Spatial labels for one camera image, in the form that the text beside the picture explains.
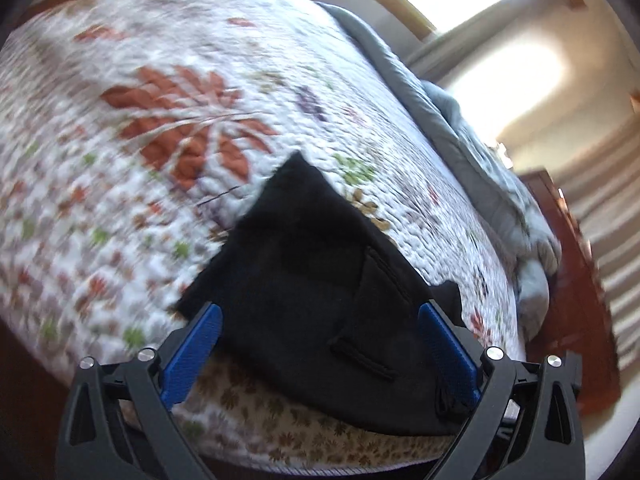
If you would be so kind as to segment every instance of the wooden nightstand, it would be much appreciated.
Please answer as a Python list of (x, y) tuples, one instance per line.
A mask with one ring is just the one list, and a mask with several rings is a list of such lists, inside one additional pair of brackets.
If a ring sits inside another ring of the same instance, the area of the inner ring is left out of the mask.
[(549, 280), (550, 304), (538, 335), (527, 344), (527, 359), (572, 350), (582, 355), (580, 413), (599, 412), (620, 398), (620, 375), (611, 316), (588, 242), (545, 170), (520, 175), (562, 244), (562, 262)]

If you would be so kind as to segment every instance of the blue pad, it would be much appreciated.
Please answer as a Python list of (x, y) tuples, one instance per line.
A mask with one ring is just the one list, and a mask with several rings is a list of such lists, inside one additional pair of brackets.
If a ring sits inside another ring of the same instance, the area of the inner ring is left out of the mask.
[(221, 332), (222, 310), (210, 303), (182, 346), (164, 367), (160, 398), (168, 410), (187, 398)]
[(449, 393), (459, 402), (474, 408), (481, 397), (478, 369), (431, 303), (425, 303), (418, 311), (418, 330), (433, 355)]

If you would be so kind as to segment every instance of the folded black clothing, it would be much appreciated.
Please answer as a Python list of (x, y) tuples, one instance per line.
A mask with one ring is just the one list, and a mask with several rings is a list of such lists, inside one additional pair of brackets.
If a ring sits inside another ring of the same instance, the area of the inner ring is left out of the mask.
[(429, 286), (385, 234), (295, 153), (194, 280), (178, 311), (223, 311), (219, 345), (292, 399), (364, 428), (442, 435), (438, 375), (417, 330), (434, 299), (463, 326), (453, 282)]

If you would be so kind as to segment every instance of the gray blanket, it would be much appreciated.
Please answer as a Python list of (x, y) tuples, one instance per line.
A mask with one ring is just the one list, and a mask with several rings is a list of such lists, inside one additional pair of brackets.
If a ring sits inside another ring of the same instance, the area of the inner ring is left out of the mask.
[(398, 100), (465, 189), (469, 199), (512, 256), (518, 325), (529, 340), (548, 310), (546, 276), (561, 257), (538, 204), (518, 177), (476, 136), (457, 101), (427, 81), (419, 81), (360, 18), (340, 7), (319, 4), (340, 23), (369, 58)]

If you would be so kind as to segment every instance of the floral bedspread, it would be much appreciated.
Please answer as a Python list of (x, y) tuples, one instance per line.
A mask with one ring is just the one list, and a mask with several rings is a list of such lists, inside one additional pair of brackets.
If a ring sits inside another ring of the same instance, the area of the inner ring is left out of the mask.
[[(514, 296), (468, 198), (337, 23), (307, 0), (78, 0), (0, 54), (0, 316), (51, 373), (126, 360), (294, 150), (485, 345), (522, 359)], [(292, 402), (214, 352), (174, 407), (203, 454), (347, 474), (430, 460)]]

